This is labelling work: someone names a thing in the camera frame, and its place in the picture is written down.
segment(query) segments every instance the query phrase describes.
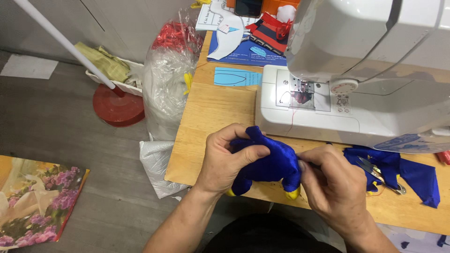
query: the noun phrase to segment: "smartphone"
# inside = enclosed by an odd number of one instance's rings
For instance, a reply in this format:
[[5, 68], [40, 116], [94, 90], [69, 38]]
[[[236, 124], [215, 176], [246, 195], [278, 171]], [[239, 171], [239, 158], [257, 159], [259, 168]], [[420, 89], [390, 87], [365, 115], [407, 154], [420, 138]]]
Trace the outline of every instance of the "smartphone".
[[259, 18], [262, 12], [263, 0], [236, 0], [234, 13], [238, 16]]

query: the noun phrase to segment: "left hand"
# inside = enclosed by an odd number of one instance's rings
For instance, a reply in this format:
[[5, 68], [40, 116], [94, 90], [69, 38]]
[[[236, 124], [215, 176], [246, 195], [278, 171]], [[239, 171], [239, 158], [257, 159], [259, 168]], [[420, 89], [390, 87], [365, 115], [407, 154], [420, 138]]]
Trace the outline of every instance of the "left hand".
[[249, 146], [232, 154], [231, 140], [250, 138], [245, 129], [243, 125], [233, 123], [208, 136], [205, 158], [195, 188], [223, 194], [231, 188], [234, 179], [244, 166], [270, 154], [269, 148], [263, 145]]

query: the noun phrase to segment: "blue satin fabric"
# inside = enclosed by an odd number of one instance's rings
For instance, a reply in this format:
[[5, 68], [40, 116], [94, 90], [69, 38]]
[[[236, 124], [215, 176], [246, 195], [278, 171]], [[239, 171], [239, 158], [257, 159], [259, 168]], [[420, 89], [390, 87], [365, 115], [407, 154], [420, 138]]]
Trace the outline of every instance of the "blue satin fabric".
[[[399, 153], [374, 150], [358, 145], [344, 149], [344, 156], [351, 164], [356, 166], [359, 166], [356, 163], [356, 161], [360, 161], [358, 156], [369, 160], [380, 169], [386, 185], [394, 189], [397, 188], [397, 175], [400, 174], [420, 197], [423, 204], [427, 206], [437, 208], [441, 201], [435, 167], [402, 159]], [[366, 171], [365, 174], [367, 191], [378, 191], [373, 182], [377, 182], [377, 185], [379, 185], [381, 184], [380, 180]]]
[[302, 172], [298, 165], [295, 151], [288, 145], [265, 137], [258, 126], [248, 127], [245, 132], [250, 139], [235, 139], [230, 142], [232, 153], [251, 145], [264, 145], [270, 149], [270, 155], [258, 159], [241, 169], [231, 186], [235, 195], [242, 195], [250, 190], [252, 181], [280, 181], [287, 192], [295, 191], [300, 186]]

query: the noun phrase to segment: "white basket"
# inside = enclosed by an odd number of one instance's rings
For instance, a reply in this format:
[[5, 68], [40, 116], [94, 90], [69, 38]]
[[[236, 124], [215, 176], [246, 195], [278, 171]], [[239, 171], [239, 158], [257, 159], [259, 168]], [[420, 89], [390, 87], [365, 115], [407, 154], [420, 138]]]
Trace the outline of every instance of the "white basket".
[[[128, 66], [134, 65], [134, 66], [136, 66], [136, 67], [141, 67], [141, 68], [144, 67], [144, 65], [143, 65], [143, 64], [140, 64], [140, 63], [134, 63], [134, 62], [131, 62], [131, 61], [129, 61], [129, 60], [121, 59], [121, 58], [119, 58], [119, 57], [118, 57], [118, 59], [120, 59], [120, 60], [123, 61], [123, 62], [126, 62], [126, 64], [128, 64]], [[94, 80], [94, 82], [97, 82], [97, 83], [103, 83], [96, 75], [94, 75], [94, 74], [92, 74], [91, 72], [89, 72], [89, 70], [86, 70], [86, 75], [89, 76], [92, 80]], [[111, 80], [111, 82], [112, 82], [113, 84], [117, 85], [117, 86], [118, 86], [121, 90], [123, 90], [124, 92], [128, 92], [128, 93], [131, 93], [131, 94], [133, 94], [133, 95], [142, 97], [142, 89], [133, 87], [133, 86], [128, 85], [128, 84], [121, 83], [121, 82], [119, 82], [119, 81], [113, 81], [113, 80]]]

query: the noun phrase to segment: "green fabric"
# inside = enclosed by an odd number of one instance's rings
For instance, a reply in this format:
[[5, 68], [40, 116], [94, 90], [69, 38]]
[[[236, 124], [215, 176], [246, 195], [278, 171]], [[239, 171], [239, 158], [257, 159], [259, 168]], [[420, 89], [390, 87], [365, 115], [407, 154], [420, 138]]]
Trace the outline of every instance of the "green fabric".
[[102, 46], [95, 49], [86, 46], [83, 42], [75, 44], [88, 60], [92, 62], [109, 80], [124, 82], [130, 67], [116, 56], [110, 55]]

